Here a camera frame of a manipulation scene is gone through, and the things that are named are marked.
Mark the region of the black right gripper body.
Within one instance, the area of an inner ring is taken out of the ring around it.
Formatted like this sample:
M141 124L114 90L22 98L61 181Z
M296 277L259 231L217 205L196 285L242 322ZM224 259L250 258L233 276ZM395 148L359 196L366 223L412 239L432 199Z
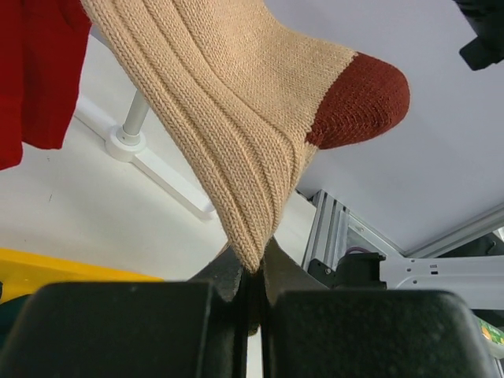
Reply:
M454 0L476 38L459 54L473 71L503 61L503 0Z

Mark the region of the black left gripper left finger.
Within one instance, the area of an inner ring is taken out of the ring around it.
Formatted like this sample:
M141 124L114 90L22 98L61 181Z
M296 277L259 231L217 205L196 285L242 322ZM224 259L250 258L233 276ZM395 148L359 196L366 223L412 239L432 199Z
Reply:
M246 276L232 251L185 282L52 283L1 352L4 377L242 377Z

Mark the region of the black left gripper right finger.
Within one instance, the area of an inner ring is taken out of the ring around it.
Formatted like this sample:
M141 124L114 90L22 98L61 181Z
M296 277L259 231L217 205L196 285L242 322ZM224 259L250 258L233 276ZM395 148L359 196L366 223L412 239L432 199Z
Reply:
M468 306L446 291L331 290L271 241L261 263L267 377L496 377Z

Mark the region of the striped beige maroon sock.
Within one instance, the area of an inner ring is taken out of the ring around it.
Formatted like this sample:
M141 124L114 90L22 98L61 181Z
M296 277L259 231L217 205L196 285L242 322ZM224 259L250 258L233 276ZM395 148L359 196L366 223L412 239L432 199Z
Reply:
M410 106L399 69L293 31L262 1L83 8L187 159L250 272L314 154L382 135Z

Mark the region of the red sock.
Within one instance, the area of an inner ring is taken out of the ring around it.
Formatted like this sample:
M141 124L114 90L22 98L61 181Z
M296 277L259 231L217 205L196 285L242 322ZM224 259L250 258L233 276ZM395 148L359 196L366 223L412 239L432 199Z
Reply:
M76 108L91 22L78 1L1 3L1 167L23 145L61 148Z

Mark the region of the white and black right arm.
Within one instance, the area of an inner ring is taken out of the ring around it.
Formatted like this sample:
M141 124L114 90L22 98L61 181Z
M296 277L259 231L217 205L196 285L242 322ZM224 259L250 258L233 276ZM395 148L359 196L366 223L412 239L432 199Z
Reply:
M307 249L302 266L308 272L325 268L331 288L442 290L471 309L503 309L502 205L405 256L335 199L327 200L335 221L328 247L321 262Z

